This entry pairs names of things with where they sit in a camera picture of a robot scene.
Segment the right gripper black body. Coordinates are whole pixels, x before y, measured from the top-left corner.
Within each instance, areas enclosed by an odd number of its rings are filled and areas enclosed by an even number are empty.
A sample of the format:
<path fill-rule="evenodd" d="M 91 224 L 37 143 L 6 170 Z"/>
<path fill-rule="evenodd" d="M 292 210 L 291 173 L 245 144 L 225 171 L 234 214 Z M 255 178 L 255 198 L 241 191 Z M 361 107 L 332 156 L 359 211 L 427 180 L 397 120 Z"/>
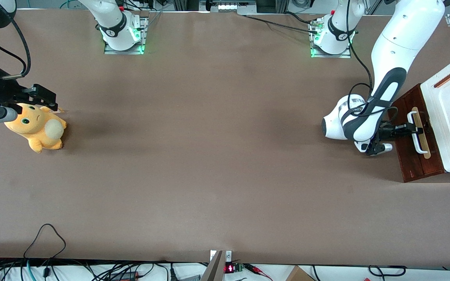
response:
<path fill-rule="evenodd" d="M 23 92 L 25 87 L 22 87 L 16 80 L 2 79 L 6 75 L 8 73 L 0 69 L 0 106 L 29 101 L 29 96 Z"/>

